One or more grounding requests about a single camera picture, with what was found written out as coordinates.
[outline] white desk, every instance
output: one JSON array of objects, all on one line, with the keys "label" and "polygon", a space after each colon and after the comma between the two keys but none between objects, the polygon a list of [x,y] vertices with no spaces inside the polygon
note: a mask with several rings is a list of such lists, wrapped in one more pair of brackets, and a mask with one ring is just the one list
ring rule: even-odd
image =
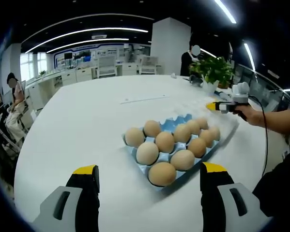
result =
[{"label": "white desk", "polygon": [[[163,94],[167,98],[137,101]],[[127,154],[121,134],[148,119],[196,110],[214,116],[204,105],[198,109],[193,105],[204,98],[200,89],[169,75],[104,78],[62,87],[37,117],[19,155],[15,205],[20,214],[33,221],[42,201],[58,186],[65,186],[75,169],[97,164],[100,231],[202,231],[199,172],[176,192],[163,196]],[[240,125],[210,162],[224,166],[235,182],[253,190],[264,165],[264,129],[232,114],[225,117]]]}]

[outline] green leaves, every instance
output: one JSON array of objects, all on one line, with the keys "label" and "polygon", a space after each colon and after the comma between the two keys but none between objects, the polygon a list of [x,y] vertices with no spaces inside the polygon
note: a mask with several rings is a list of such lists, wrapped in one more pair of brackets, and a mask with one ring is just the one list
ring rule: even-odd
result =
[{"label": "green leaves", "polygon": [[191,72],[202,74],[206,82],[214,83],[218,80],[223,85],[226,85],[233,74],[232,67],[223,57],[209,57],[205,60],[197,61],[190,66]]}]

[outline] egg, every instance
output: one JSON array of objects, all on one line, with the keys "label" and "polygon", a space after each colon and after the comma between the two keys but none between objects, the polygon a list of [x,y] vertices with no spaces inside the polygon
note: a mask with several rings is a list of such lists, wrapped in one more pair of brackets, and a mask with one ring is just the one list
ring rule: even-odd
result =
[{"label": "egg", "polygon": [[174,131],[175,142],[186,143],[191,137],[191,131],[186,124],[179,124]]},{"label": "egg", "polygon": [[155,139],[155,144],[158,146],[159,151],[171,153],[174,149],[174,137],[169,132],[161,132]]},{"label": "egg", "polygon": [[205,140],[207,147],[213,146],[214,137],[209,130],[202,130],[201,134],[199,134],[199,138]]},{"label": "egg", "polygon": [[125,133],[125,142],[128,146],[139,147],[144,140],[144,133],[138,128],[130,128]]},{"label": "egg", "polygon": [[160,123],[154,120],[147,121],[144,126],[144,132],[146,136],[155,138],[161,132]]},{"label": "egg", "polygon": [[188,145],[188,150],[192,151],[195,158],[201,158],[206,152],[205,140],[200,138],[193,139]]},{"label": "egg", "polygon": [[153,142],[142,143],[136,152],[136,160],[139,164],[152,165],[159,156],[158,146]]},{"label": "egg", "polygon": [[153,185],[168,186],[176,179],[176,169],[167,162],[156,163],[149,169],[148,178]]},{"label": "egg", "polygon": [[200,126],[195,119],[191,119],[187,122],[187,126],[189,127],[192,134],[199,135],[200,133]]},{"label": "egg", "polygon": [[201,129],[207,130],[208,129],[208,124],[207,124],[207,119],[204,117],[200,117],[196,119],[197,123],[199,124],[199,127]]},{"label": "egg", "polygon": [[217,140],[217,141],[220,140],[220,130],[219,130],[219,127],[210,127],[209,128],[209,131],[212,134],[214,140]]},{"label": "egg", "polygon": [[180,150],[172,156],[170,164],[173,165],[176,170],[186,171],[194,165],[194,154],[189,150]]}]

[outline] window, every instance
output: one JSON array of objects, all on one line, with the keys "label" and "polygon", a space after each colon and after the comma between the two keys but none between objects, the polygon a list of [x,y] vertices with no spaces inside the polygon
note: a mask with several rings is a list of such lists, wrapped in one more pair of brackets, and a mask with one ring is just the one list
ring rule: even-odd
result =
[{"label": "window", "polygon": [[45,52],[37,53],[37,66],[38,66],[38,73],[41,71],[47,71],[47,59]]},{"label": "window", "polygon": [[21,80],[28,81],[34,77],[33,53],[20,55]]}]

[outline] black cable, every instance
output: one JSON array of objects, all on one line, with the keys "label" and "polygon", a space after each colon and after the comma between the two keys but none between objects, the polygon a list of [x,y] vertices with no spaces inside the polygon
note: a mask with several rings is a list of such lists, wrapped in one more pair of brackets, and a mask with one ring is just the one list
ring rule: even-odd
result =
[{"label": "black cable", "polygon": [[262,113],[263,113],[264,127],[265,127],[265,136],[266,136],[265,166],[264,166],[264,169],[263,169],[263,172],[262,172],[262,176],[263,176],[264,172],[265,172],[265,169],[266,169],[266,166],[267,166],[267,157],[268,157],[268,136],[267,136],[266,118],[265,118],[265,113],[264,113],[263,106],[262,106],[261,102],[258,100],[258,98],[256,98],[255,96],[250,96],[250,95],[249,95],[249,97],[255,99],[260,104],[260,106],[262,108]]}]

